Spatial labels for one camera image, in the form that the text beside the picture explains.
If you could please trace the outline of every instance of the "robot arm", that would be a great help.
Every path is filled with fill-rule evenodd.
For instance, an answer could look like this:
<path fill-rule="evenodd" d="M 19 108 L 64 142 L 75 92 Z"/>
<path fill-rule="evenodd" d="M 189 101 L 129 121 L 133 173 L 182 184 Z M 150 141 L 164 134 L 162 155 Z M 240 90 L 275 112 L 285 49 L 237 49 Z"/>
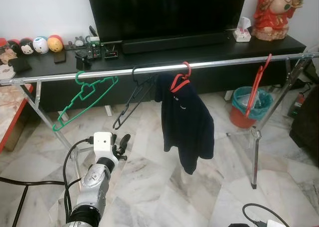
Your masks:
<path fill-rule="evenodd" d="M 112 171 L 117 167 L 130 136 L 126 135 L 124 148 L 116 149 L 115 138 L 110 132 L 94 133 L 94 152 L 96 164 L 90 166 L 81 179 L 81 191 L 64 227 L 98 227 L 106 205 L 106 192 L 109 188 Z"/>

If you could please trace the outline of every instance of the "red bucket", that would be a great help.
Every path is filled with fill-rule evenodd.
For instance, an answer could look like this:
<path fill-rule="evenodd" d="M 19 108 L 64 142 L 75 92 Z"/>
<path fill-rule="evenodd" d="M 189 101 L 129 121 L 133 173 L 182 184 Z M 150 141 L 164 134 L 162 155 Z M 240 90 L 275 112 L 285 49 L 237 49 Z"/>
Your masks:
<path fill-rule="evenodd" d="M 234 106 L 231 108 L 229 118 L 234 125 L 241 128 L 250 128 L 256 122 L 255 119 L 245 117 L 245 115 Z"/>

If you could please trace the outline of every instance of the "trash bin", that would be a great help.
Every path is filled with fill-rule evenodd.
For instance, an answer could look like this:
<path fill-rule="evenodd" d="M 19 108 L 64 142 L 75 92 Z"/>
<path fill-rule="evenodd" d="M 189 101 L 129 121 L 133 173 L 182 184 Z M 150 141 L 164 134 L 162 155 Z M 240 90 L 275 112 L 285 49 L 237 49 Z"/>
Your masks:
<path fill-rule="evenodd" d="M 251 108 L 249 116 L 245 117 L 247 102 L 242 102 L 241 97 L 250 94 L 252 87 L 240 87 L 235 90 L 232 100 L 232 110 L 230 112 L 231 122 L 241 128 L 251 127 L 257 120 L 261 120 L 273 103 L 273 98 L 269 93 L 258 89 L 258 96 L 255 98 L 254 106 Z"/>

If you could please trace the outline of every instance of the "tv screen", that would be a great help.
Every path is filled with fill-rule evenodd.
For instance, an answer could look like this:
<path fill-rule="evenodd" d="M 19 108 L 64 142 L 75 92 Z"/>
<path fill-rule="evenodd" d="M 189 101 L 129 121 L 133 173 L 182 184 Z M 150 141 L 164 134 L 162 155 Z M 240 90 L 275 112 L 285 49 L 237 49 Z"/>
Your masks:
<path fill-rule="evenodd" d="M 101 42 L 236 28 L 244 0 L 90 0 Z"/>

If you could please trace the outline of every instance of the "statue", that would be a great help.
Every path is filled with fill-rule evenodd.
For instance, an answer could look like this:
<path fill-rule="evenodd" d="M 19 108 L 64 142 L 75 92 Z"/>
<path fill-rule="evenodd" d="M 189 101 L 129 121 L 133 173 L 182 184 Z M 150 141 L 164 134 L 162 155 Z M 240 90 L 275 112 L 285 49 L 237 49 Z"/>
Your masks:
<path fill-rule="evenodd" d="M 293 17 L 296 8 L 302 7 L 303 1 L 258 0 L 252 34 L 267 41 L 285 38 L 289 29 L 288 18 Z"/>

